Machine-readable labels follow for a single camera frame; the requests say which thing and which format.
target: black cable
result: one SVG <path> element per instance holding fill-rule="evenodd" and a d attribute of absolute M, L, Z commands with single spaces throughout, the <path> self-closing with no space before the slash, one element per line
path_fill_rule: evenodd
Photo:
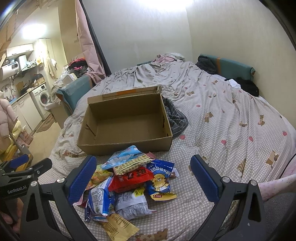
<path fill-rule="evenodd" d="M 286 167 L 285 167 L 285 169 L 283 170 L 281 176 L 284 174 L 284 172 L 285 172 L 287 166 L 290 164 L 290 162 L 292 161 L 292 159 L 293 159 L 295 156 L 296 156 L 296 153 L 294 154 L 294 156 L 292 156 L 292 158 L 290 159 L 290 161 L 289 161 L 288 164 L 286 165 Z"/>

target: washing machine door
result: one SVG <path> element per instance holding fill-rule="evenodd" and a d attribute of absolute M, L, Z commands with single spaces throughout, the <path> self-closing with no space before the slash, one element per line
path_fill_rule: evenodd
<path fill-rule="evenodd" d="M 40 102 L 40 104 L 42 106 L 45 106 L 46 104 L 48 104 L 48 102 L 49 102 L 49 96 L 48 96 L 47 91 L 42 91 L 39 94 L 39 102 Z"/>

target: orange strap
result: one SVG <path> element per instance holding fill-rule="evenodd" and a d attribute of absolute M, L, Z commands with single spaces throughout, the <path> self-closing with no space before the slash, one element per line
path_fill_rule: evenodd
<path fill-rule="evenodd" d="M 221 74 L 220 57 L 217 58 L 217 69 L 218 69 L 218 74 Z"/>

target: bolt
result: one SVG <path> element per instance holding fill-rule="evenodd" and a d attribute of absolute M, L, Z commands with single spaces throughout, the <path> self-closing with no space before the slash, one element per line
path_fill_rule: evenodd
<path fill-rule="evenodd" d="M 225 182 L 225 183 L 228 183 L 228 182 L 230 182 L 230 178 L 229 177 L 223 177 L 222 181 Z"/>
<path fill-rule="evenodd" d="M 251 184 L 252 184 L 253 186 L 256 186 L 256 185 L 257 185 L 257 182 L 256 182 L 255 180 L 251 180 Z"/>
<path fill-rule="evenodd" d="M 63 183 L 65 181 L 65 178 L 64 177 L 59 177 L 58 179 L 57 179 L 57 182 L 58 183 Z"/>
<path fill-rule="evenodd" d="M 31 182 L 31 186 L 32 186 L 32 187 L 35 187 L 36 185 L 37 185 L 37 182 L 36 182 L 36 181 L 32 181 L 32 182 Z"/>

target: cardboard box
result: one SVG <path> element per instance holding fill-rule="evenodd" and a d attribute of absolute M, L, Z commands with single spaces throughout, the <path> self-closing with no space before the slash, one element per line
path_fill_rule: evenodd
<path fill-rule="evenodd" d="M 77 146 L 95 156 L 135 145 L 140 151 L 168 151 L 172 131 L 159 87 L 88 98 Z"/>

